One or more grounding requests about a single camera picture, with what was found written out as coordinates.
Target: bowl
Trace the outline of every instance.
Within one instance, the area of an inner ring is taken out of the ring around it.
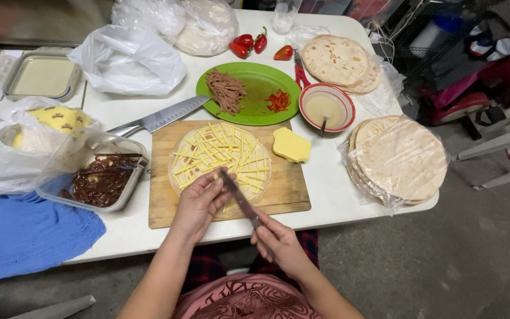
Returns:
[[[323,93],[329,93],[332,95],[336,100],[340,102],[340,105],[342,106],[342,113],[341,117],[344,119],[343,121],[340,121],[340,124],[335,128],[326,128],[324,129],[325,132],[341,132],[344,129],[350,127],[351,123],[354,122],[355,119],[355,106],[351,98],[340,88],[333,86],[332,84],[327,83],[317,83],[312,84],[304,88],[302,90],[302,93],[300,93],[300,97],[298,100],[298,105],[300,106],[300,112],[302,113],[302,116],[304,119],[310,123],[310,125],[320,129],[322,128],[322,121],[320,123],[315,123],[311,119],[308,118],[307,110],[306,110],[306,101],[312,95],[314,94],[323,94]]]
[[[71,189],[74,173],[94,161],[96,153],[143,154],[131,173],[121,196],[109,207],[96,207],[59,196],[62,189]],[[123,209],[127,204],[140,175],[148,164],[145,147],[136,141],[91,128],[79,128],[68,135],[54,153],[35,181],[35,190],[40,197],[62,204],[80,207],[96,213],[108,213]]]

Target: gray floor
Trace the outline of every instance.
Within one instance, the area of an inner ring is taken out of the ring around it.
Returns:
[[[451,153],[470,146],[461,128],[436,131]],[[320,230],[322,271],[369,318],[510,318],[510,184],[471,185],[510,171],[505,152],[452,163],[427,212]],[[222,246],[228,265],[245,242]],[[0,318],[93,294],[72,318],[113,318],[151,255],[50,269],[0,280]]]

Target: plaid pants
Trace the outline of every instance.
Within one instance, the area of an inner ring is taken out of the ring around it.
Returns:
[[[304,249],[310,261],[319,269],[318,230],[308,229],[296,232],[296,238],[298,238],[302,249]],[[249,269],[249,273],[273,275],[300,290],[298,284],[293,279],[289,278],[286,273],[280,269],[279,265],[269,263],[267,260],[263,259],[260,254],[255,257]],[[188,266],[188,272],[181,293],[187,293],[203,284],[207,284],[224,276],[225,269],[218,258],[217,252],[214,251],[213,246],[197,246],[192,252],[190,265]]]

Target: blue towel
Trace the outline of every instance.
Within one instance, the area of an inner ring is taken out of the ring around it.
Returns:
[[[0,278],[42,271],[86,250],[105,233],[94,212],[40,198],[0,196]]]

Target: green oval plate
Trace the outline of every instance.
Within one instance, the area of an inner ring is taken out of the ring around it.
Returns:
[[[220,64],[215,66],[215,68],[220,72],[227,72],[232,77],[243,82],[245,84],[245,92],[247,92],[247,95],[238,104],[240,107],[244,106],[244,108],[235,116],[225,112],[216,115],[220,110],[220,106],[213,100],[204,103],[204,107],[208,112],[216,117],[236,124],[269,126],[286,121],[298,112],[300,88],[285,72],[264,64],[252,62],[232,62]],[[212,69],[214,68],[204,72],[200,79],[198,79],[196,94],[208,95],[209,97],[214,96],[206,84],[206,76]],[[277,94],[278,89],[290,95],[291,104],[287,106],[287,111],[275,113],[269,111],[267,105],[270,105],[271,102],[266,102],[265,99],[268,99],[271,94]]]

